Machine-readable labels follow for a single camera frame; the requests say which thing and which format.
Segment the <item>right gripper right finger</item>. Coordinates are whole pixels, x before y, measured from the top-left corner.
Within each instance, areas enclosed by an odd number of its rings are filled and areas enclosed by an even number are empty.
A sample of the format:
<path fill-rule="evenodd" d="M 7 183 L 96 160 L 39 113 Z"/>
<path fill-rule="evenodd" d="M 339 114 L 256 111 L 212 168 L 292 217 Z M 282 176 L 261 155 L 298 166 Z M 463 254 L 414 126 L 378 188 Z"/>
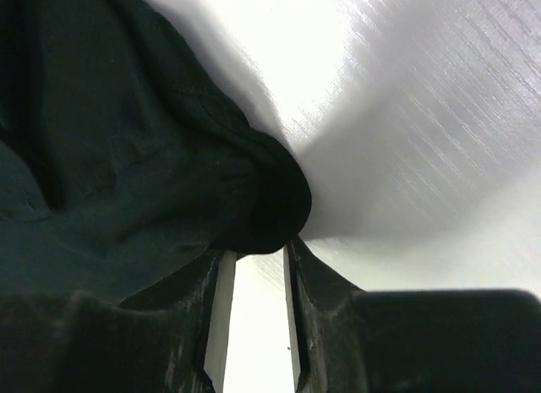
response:
<path fill-rule="evenodd" d="M 284 250 L 298 392 L 537 392 L 540 301 L 507 289 L 366 292 Z"/>

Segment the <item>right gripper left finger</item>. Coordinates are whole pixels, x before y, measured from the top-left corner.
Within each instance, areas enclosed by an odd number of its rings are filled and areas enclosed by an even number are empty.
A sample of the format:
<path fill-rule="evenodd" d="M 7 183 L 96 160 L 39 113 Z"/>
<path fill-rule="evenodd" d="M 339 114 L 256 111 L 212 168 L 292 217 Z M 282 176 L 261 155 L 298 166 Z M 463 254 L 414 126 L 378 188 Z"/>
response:
<path fill-rule="evenodd" d="M 4 392 L 220 392 L 235 255 L 210 250 L 121 303 L 1 300 Z"/>

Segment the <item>black t-shirt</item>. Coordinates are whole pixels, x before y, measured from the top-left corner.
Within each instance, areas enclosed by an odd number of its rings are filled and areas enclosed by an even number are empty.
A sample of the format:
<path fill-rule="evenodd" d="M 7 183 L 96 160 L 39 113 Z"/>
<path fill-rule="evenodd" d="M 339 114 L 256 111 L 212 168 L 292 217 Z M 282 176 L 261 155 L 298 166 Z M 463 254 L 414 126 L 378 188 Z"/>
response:
<path fill-rule="evenodd" d="M 269 254 L 311 209 L 145 0 L 1 0 L 1 292 L 120 302 L 212 248 Z"/>

